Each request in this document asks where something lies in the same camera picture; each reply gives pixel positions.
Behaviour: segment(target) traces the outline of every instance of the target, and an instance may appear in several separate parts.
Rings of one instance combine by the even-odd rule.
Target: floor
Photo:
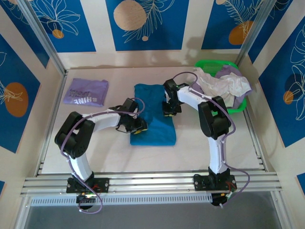
[[[88,216],[76,206],[31,207],[25,229],[42,228],[279,229],[281,225],[270,192],[244,192],[223,209],[210,203],[106,205]]]

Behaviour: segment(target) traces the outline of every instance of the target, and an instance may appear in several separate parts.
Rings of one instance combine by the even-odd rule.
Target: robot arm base
[[[230,169],[222,173],[215,174],[209,168],[209,175],[201,176],[195,174],[194,177],[195,191],[209,191],[212,193],[214,206],[219,206],[227,202],[226,194],[236,191],[237,185],[233,175],[230,174]]]

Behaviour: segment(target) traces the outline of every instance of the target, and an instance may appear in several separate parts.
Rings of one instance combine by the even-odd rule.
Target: lavender garment
[[[220,77],[224,75],[229,75],[230,73],[234,73],[235,75],[238,76],[243,76],[241,72],[238,69],[234,68],[233,66],[224,65],[223,68],[218,73],[216,73],[215,78],[219,79]]]
[[[109,88],[106,80],[85,80],[74,78],[64,99],[65,104],[104,106]]]
[[[220,70],[218,73],[216,73],[215,78],[219,79],[220,77],[222,77],[224,75],[229,75],[230,73],[234,73],[237,76],[243,76],[241,74],[241,72],[238,69],[234,68],[233,66],[224,65],[222,70]],[[246,92],[245,94],[243,94],[242,96],[236,97],[232,108],[237,109],[240,106],[240,104],[242,104],[244,98],[249,93],[251,93],[251,91],[252,91],[252,89],[250,91]]]

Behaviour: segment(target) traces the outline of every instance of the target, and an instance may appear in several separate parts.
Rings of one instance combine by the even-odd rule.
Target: orange circle
[[[4,94],[5,106],[8,112],[17,118],[25,115],[29,105],[28,92],[20,83],[10,83],[6,86]]]
[[[229,42],[232,45],[243,44],[250,28],[253,24],[253,21],[246,21],[240,25],[237,25],[234,29],[231,30],[229,35]]]
[[[284,102],[289,105],[294,100],[294,94],[291,91],[286,91],[283,96]]]
[[[53,36],[54,36],[55,38],[57,38],[57,39],[63,38],[63,32],[60,31],[60,30],[53,30],[53,31],[52,31],[52,34],[53,34]]]

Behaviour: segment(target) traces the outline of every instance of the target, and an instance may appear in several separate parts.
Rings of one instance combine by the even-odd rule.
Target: vent grille
[[[135,204],[181,204],[181,203],[211,203],[211,194],[174,194],[174,195],[124,195],[103,196],[103,205],[135,205]],[[86,205],[97,205],[98,198],[93,198]],[[35,197],[31,206],[76,206],[76,197]]]

